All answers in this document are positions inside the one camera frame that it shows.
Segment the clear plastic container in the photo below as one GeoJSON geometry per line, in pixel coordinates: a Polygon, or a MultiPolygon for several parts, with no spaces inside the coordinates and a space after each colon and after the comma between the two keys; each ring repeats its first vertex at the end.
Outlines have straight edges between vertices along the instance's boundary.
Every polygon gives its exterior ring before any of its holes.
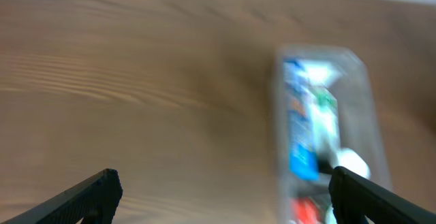
{"type": "Polygon", "coordinates": [[[289,45],[282,48],[272,75],[273,126],[278,154],[279,223],[290,223],[292,199],[309,198],[319,208],[321,223],[334,223],[328,185],[332,171],[346,167],[375,184],[391,189],[384,145],[379,133],[367,71],[350,50],[334,46],[289,45]],[[302,180],[290,171],[283,62],[296,59],[307,71],[309,87],[325,86],[338,105],[340,147],[317,155],[319,178],[302,180]]]}

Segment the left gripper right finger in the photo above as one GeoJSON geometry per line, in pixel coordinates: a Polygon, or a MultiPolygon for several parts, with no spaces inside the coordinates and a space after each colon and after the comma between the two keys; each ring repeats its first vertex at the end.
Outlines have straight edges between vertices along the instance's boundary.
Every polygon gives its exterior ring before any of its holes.
{"type": "Polygon", "coordinates": [[[328,190],[338,224],[435,224],[435,214],[391,191],[338,166],[328,190]]]}

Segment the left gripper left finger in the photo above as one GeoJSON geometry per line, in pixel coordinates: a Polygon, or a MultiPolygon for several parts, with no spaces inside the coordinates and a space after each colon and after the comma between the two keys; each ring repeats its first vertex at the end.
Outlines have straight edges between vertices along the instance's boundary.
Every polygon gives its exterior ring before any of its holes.
{"type": "Polygon", "coordinates": [[[118,172],[107,168],[6,223],[111,224],[122,195],[118,172]]]}

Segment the red orange box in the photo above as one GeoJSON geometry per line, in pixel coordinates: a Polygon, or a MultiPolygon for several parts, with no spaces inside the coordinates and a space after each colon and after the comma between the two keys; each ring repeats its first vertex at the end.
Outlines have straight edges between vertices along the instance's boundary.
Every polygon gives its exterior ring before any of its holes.
{"type": "Polygon", "coordinates": [[[309,198],[292,199],[290,201],[293,224],[320,224],[321,214],[319,208],[309,198]]]}

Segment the blue tall box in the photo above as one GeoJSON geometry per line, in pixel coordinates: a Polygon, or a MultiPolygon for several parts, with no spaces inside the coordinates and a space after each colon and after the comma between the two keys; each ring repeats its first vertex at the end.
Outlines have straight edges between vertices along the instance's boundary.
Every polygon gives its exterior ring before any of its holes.
{"type": "Polygon", "coordinates": [[[283,62],[290,171],[302,180],[317,180],[319,170],[307,71],[296,59],[283,62]]]}

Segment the white green medicine box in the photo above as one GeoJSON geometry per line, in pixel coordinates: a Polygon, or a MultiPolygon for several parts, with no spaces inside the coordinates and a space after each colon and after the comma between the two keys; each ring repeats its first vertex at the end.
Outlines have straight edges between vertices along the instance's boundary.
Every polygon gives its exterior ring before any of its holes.
{"type": "Polygon", "coordinates": [[[340,147],[337,100],[325,86],[311,85],[309,90],[315,151],[326,157],[340,147]]]}

